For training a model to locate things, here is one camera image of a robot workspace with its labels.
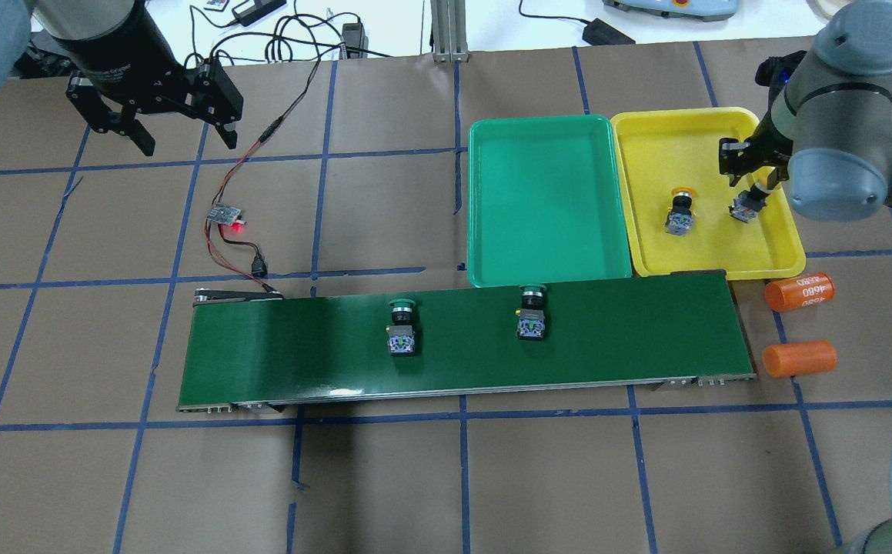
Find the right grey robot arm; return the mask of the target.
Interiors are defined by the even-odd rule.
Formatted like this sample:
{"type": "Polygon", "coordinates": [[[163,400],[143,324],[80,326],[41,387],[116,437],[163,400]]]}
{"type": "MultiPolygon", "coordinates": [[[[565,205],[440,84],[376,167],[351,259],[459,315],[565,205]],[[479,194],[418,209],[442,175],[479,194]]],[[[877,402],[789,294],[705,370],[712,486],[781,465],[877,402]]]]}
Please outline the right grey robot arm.
{"type": "Polygon", "coordinates": [[[770,57],[755,83],[768,108],[748,138],[721,138],[730,185],[770,168],[765,185],[734,197],[730,214],[755,219],[781,182],[794,211],[850,222],[892,209],[892,1],[854,1],[805,52],[770,57]]]}

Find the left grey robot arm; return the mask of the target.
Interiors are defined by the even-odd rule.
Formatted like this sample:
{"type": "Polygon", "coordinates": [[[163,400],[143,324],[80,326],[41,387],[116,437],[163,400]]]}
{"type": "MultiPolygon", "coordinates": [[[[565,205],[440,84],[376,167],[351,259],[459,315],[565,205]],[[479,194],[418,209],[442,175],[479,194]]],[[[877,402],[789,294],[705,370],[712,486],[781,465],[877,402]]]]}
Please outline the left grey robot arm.
{"type": "Polygon", "coordinates": [[[31,21],[72,60],[66,97],[97,133],[128,137],[146,155],[155,140],[139,115],[179,113],[209,123],[237,147],[244,99],[222,64],[186,68],[143,1],[0,1],[0,85],[31,38],[31,21]]]}

